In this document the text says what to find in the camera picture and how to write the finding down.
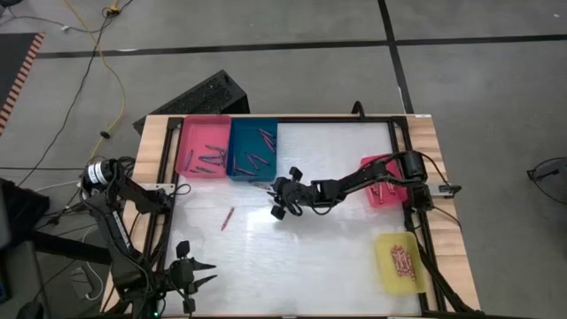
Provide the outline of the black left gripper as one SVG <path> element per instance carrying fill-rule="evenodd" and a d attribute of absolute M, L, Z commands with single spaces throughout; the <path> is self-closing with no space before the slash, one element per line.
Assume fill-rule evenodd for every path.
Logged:
<path fill-rule="evenodd" d="M 194 271 L 212 269 L 215 266 L 201 263 L 193 257 L 189 257 L 189 241 L 180 242 L 175 250 L 177 259 L 169 267 L 170 282 L 183 298 L 183 312 L 185 314 L 193 314 L 196 311 L 196 302 L 193 299 L 193 294 L 198 291 L 197 287 L 217 277 L 217 275 L 212 275 L 195 281 Z"/>

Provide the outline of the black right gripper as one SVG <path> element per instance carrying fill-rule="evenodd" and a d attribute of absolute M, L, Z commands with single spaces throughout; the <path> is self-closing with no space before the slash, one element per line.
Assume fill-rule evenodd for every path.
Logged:
<path fill-rule="evenodd" d="M 269 185 L 272 191 L 268 191 L 268 195 L 275 202 L 270 213 L 279 221 L 287 213 L 300 217 L 303 214 L 301 207 L 312 202 L 311 188 L 300 183 L 302 172 L 297 167 L 291 167 L 289 174 L 290 178 L 280 176 Z"/>

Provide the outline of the blue plastic tray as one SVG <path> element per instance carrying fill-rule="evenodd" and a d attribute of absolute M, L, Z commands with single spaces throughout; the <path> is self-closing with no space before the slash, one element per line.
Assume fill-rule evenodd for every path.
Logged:
<path fill-rule="evenodd" d="M 276 152 L 269 150 L 262 135 L 257 128 L 265 129 L 275 136 L 271 138 L 277 150 L 277 129 L 278 120 L 276 118 L 233 118 L 229 139 L 227 177 L 234 182 L 271 182 L 276 176 Z M 247 154 L 257 155 L 269 162 L 266 166 L 259 161 L 255 163 L 259 167 L 256 171 L 251 162 L 247 159 Z M 236 156 L 237 168 L 247 170 L 256 176 L 245 175 L 236 172 L 232 174 L 232 158 Z"/>

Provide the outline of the large pink plastic tray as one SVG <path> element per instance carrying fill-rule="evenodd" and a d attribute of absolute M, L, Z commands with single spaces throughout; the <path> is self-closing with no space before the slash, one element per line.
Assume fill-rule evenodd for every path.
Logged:
<path fill-rule="evenodd" d="M 175 171 L 185 178 L 224 178 L 226 176 L 225 167 L 208 165 L 198 157 L 221 155 L 221 152 L 206 148 L 206 144 L 219 146 L 228 152 L 230 131 L 231 118 L 228 115 L 188 115 L 183 120 Z M 194 174 L 189 170 L 185 171 L 184 167 L 191 150 L 193 150 L 193 156 L 189 170 L 197 170 L 196 167 L 204 167 L 216 173 L 199 172 L 199 174 Z M 204 160 L 222 163 L 222 159 Z"/>

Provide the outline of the small pink plastic tray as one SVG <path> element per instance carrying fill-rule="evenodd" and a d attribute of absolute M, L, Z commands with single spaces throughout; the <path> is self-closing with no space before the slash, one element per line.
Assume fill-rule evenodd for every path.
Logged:
<path fill-rule="evenodd" d="M 370 157 L 362 158 L 361 159 L 361 168 L 364 165 L 370 163 L 372 160 L 382 160 L 382 159 L 387 158 L 389 155 L 390 154 L 383 154 L 383 155 L 376 155 L 376 156 L 370 156 Z M 395 160 L 388 162 L 386 164 L 386 168 L 396 178 L 401 179 L 402 174 L 400 172 L 399 165 Z M 398 204 L 403 204 L 408 199 L 408 192 L 407 192 L 406 188 L 401 187 L 401 186 L 397 186 L 397 185 L 393 185 L 394 189 L 396 191 L 396 195 L 393 196 L 389 192 L 388 183 L 386 183 L 386 182 L 380 182 L 380 183 L 382 184 L 383 194 L 384 194 L 384 203 L 382 205 L 380 205 L 378 203 L 378 195 L 374 195 L 371 191 L 371 186 L 373 184 L 371 184 L 370 186 L 368 186 L 365 189 L 369 204 L 372 207 L 383 208 L 383 207 L 388 207 L 388 206 L 396 206 Z"/>

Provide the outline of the grey power adapter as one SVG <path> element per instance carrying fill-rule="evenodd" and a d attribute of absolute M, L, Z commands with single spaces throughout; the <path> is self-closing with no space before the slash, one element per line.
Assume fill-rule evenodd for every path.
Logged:
<path fill-rule="evenodd" d="M 81 299 L 95 301 L 102 297 L 104 283 L 101 276 L 88 264 L 73 269 L 69 280 L 75 293 Z"/>

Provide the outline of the black desk bar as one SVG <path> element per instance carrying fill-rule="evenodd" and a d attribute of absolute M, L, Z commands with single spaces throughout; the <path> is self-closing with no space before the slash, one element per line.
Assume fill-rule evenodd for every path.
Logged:
<path fill-rule="evenodd" d="M 63 256 L 77 261 L 110 265 L 112 257 L 107 248 L 85 244 L 81 241 L 56 237 L 39 231 L 31 233 L 29 240 L 37 252 Z"/>

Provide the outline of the yellow plastic tray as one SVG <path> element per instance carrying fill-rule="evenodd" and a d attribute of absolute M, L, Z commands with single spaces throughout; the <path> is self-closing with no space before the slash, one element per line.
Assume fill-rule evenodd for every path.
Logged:
<path fill-rule="evenodd" d="M 410 255 L 416 273 L 415 281 L 409 276 L 398 276 L 391 255 L 391 249 L 395 245 L 402 246 Z M 375 241 L 375 252 L 380 282 L 387 293 L 405 296 L 426 292 L 423 264 L 418 251 L 416 237 L 413 233 L 381 234 Z"/>

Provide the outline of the black computer mouse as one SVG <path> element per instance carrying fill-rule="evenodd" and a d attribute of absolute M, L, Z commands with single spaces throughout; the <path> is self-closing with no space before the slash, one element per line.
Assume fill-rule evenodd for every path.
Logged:
<path fill-rule="evenodd" d="M 44 307 L 39 301 L 30 301 L 19 309 L 16 319 L 43 319 Z"/>

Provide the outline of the black fabric chair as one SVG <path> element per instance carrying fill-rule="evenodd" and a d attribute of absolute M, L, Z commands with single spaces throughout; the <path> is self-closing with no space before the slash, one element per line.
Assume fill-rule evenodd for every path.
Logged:
<path fill-rule="evenodd" d="M 27 241 L 50 208 L 50 199 L 0 178 L 0 251 Z"/>

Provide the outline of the black mat with striped edge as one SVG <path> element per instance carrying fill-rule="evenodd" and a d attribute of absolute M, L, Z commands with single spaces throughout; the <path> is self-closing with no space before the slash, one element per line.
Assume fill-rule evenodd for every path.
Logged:
<path fill-rule="evenodd" d="M 0 34 L 0 136 L 10 116 L 46 34 Z"/>

